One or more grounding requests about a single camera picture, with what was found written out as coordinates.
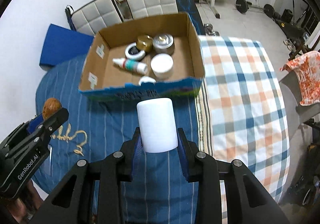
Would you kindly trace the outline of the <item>blue black weight bench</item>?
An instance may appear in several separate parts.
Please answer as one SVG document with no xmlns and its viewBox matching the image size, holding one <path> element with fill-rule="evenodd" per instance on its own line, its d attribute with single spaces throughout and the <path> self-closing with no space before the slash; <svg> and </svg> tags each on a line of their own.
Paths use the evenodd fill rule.
<svg viewBox="0 0 320 224">
<path fill-rule="evenodd" d="M 188 13 L 198 35 L 205 35 L 204 25 L 194 0 L 176 0 L 179 12 Z"/>
</svg>

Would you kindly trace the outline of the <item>white quilted chair left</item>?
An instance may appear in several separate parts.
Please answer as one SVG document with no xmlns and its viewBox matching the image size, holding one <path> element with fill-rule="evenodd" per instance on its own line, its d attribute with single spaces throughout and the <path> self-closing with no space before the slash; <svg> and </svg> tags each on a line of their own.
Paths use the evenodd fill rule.
<svg viewBox="0 0 320 224">
<path fill-rule="evenodd" d="M 90 36 L 124 21 L 115 0 L 93 0 L 75 11 L 69 5 L 65 13 L 72 30 Z"/>
</svg>

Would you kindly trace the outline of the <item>grey chair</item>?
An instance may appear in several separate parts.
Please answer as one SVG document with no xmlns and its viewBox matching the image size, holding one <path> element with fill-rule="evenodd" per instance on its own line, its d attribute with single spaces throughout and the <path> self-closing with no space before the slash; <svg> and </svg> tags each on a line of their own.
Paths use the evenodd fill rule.
<svg viewBox="0 0 320 224">
<path fill-rule="evenodd" d="M 296 73 L 291 71 L 280 82 L 280 89 L 285 102 L 286 113 L 290 119 L 300 124 L 319 115 L 319 103 L 302 106 L 302 94 Z"/>
</svg>

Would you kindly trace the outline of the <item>black and white round tin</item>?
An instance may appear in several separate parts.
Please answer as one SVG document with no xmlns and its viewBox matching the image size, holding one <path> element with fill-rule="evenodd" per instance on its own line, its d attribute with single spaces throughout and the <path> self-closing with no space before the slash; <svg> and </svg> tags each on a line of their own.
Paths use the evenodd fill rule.
<svg viewBox="0 0 320 224">
<path fill-rule="evenodd" d="M 129 60 L 141 61 L 145 57 L 145 51 L 136 47 L 136 42 L 129 44 L 125 49 L 125 56 Z"/>
</svg>

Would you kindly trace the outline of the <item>barbell on floor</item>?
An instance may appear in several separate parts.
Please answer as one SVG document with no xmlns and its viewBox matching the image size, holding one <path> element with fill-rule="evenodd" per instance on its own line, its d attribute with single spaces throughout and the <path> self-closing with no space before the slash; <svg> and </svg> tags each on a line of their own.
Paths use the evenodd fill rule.
<svg viewBox="0 0 320 224">
<path fill-rule="evenodd" d="M 246 0 L 236 0 L 235 7 L 237 11 L 241 14 L 245 14 L 250 8 L 262 10 L 264 14 L 267 15 L 269 18 L 272 18 L 275 13 L 274 7 L 270 4 L 265 4 L 264 7 L 259 7 L 253 5 L 251 2 L 248 2 Z"/>
</svg>

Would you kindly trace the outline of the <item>silver round tin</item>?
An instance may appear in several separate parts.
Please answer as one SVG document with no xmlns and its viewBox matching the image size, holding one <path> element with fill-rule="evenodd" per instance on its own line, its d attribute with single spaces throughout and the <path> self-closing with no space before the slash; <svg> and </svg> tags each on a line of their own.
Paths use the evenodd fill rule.
<svg viewBox="0 0 320 224">
<path fill-rule="evenodd" d="M 170 34 L 163 33 L 155 36 L 152 44 L 157 54 L 172 55 L 174 53 L 174 38 Z"/>
</svg>

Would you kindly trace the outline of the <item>orange floral cloth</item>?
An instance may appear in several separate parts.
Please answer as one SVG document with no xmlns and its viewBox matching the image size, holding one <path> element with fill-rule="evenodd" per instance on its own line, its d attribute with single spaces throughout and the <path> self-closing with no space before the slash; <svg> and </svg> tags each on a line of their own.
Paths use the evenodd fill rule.
<svg viewBox="0 0 320 224">
<path fill-rule="evenodd" d="M 295 72 L 302 100 L 302 106 L 319 103 L 319 52 L 310 51 L 298 58 L 288 61 L 280 71 Z"/>
</svg>

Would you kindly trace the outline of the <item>brown walnut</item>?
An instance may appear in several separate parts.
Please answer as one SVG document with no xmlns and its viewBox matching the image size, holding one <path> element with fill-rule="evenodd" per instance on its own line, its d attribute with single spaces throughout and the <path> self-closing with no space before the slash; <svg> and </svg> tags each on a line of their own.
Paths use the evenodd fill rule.
<svg viewBox="0 0 320 224">
<path fill-rule="evenodd" d="M 48 98 L 44 103 L 42 109 L 42 117 L 44 120 L 47 120 L 51 117 L 54 113 L 62 108 L 61 102 L 56 98 Z"/>
</svg>

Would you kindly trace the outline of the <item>white lidded round tin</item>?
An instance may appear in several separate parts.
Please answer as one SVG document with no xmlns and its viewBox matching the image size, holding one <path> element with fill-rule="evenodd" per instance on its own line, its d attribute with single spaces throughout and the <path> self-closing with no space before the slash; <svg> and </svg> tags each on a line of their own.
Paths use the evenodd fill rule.
<svg viewBox="0 0 320 224">
<path fill-rule="evenodd" d="M 168 79 L 172 76 L 174 61 L 168 54 L 158 54 L 150 62 L 151 69 L 158 79 Z"/>
</svg>

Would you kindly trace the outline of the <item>white rectangular block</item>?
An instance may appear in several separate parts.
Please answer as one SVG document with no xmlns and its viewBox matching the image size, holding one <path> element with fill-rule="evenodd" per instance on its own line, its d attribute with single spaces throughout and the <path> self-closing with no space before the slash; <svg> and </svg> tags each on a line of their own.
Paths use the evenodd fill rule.
<svg viewBox="0 0 320 224">
<path fill-rule="evenodd" d="M 157 98 L 137 104 L 143 149 L 147 153 L 168 152 L 178 147 L 174 109 L 170 98 Z"/>
</svg>

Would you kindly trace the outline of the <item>gold round tin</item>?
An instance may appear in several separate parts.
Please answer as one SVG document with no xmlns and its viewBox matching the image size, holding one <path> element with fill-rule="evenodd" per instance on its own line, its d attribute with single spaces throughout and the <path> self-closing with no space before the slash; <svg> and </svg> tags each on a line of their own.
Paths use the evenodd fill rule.
<svg viewBox="0 0 320 224">
<path fill-rule="evenodd" d="M 136 41 L 137 49 L 145 52 L 150 52 L 153 47 L 153 38 L 149 35 L 140 35 Z"/>
</svg>

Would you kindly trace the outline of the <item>chrome dumbbell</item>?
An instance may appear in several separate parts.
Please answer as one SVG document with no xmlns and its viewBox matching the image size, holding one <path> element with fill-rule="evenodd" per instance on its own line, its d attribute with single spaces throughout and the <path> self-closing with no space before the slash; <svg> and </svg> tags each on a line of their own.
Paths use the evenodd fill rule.
<svg viewBox="0 0 320 224">
<path fill-rule="evenodd" d="M 204 31 L 205 31 L 206 35 L 208 35 L 208 36 L 220 36 L 220 33 L 218 31 L 214 30 L 212 24 L 206 23 L 203 26 L 204 26 Z"/>
</svg>

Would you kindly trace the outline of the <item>open cardboard box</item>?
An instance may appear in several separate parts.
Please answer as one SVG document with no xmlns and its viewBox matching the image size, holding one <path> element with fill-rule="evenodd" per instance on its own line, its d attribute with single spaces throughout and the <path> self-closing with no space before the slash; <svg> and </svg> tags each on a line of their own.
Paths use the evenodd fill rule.
<svg viewBox="0 0 320 224">
<path fill-rule="evenodd" d="M 125 52 L 140 36 L 173 37 L 172 54 L 153 49 L 140 61 Z M 98 31 L 82 67 L 79 92 L 94 100 L 195 96 L 205 76 L 200 41 L 186 12 L 150 16 Z"/>
</svg>

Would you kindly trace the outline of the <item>white green spray bottle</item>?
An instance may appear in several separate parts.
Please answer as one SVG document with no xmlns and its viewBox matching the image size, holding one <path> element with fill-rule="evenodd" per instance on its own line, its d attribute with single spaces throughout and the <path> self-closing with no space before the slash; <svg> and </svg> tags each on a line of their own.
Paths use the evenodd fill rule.
<svg viewBox="0 0 320 224">
<path fill-rule="evenodd" d="M 148 73 L 148 65 L 142 62 L 129 60 L 125 58 L 112 59 L 114 65 L 126 71 L 135 72 L 141 75 Z"/>
</svg>

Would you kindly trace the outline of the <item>white earbuds case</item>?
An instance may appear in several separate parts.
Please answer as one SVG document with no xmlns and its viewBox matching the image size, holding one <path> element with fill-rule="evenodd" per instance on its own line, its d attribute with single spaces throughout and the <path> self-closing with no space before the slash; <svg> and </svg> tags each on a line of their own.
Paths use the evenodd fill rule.
<svg viewBox="0 0 320 224">
<path fill-rule="evenodd" d="M 154 78 L 151 78 L 149 76 L 143 76 L 140 78 L 138 84 L 141 86 L 142 84 L 146 84 L 146 83 L 152 83 L 155 84 L 157 81 Z"/>
</svg>

